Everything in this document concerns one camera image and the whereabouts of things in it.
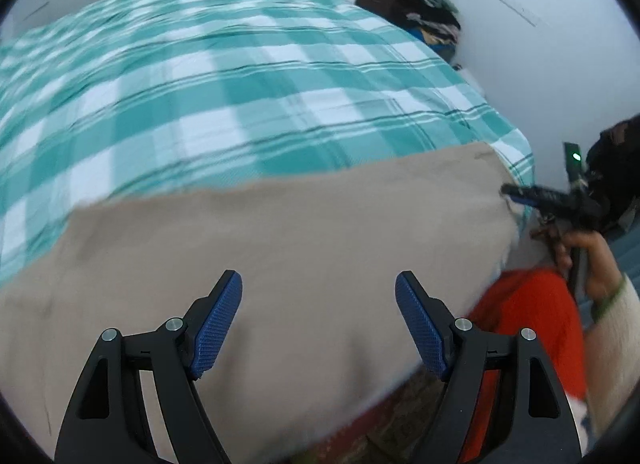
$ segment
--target beige cloth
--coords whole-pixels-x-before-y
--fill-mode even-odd
[[[76,210],[53,250],[2,289],[0,389],[53,455],[102,330],[154,330],[235,269],[242,303],[197,389],[233,462],[301,449],[418,364],[394,299],[400,271],[455,315],[475,303],[516,236],[505,182],[494,151],[476,143]],[[160,422],[157,408],[150,420]],[[156,443],[171,453],[166,434]]]

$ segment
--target human hand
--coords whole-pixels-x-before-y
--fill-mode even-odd
[[[556,265],[561,271],[571,268],[571,248],[583,248],[589,254],[589,274],[585,286],[587,296],[599,302],[614,294],[622,281],[622,272],[601,234],[571,231],[554,243]]]

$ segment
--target white fuzzy sleeve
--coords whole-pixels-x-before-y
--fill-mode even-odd
[[[640,299],[629,278],[585,336],[587,400],[602,434],[640,379]]]

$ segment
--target person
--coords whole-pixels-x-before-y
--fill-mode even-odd
[[[489,332],[514,335],[535,330],[554,365],[585,453],[589,415],[594,435],[602,434],[629,398],[640,378],[640,299],[618,268],[606,240],[597,232],[556,229],[535,232],[551,240],[555,267],[504,272],[469,315]],[[572,266],[571,248],[588,252],[585,293],[593,300],[593,326],[582,332],[580,315],[563,273]],[[497,385],[487,372],[460,462],[478,456]]]

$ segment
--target person's arm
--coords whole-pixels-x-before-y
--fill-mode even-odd
[[[602,434],[640,380],[640,299],[598,233],[573,232],[556,250],[559,267],[571,265],[568,248],[588,250],[586,293],[595,325],[585,334],[587,401],[596,435]]]

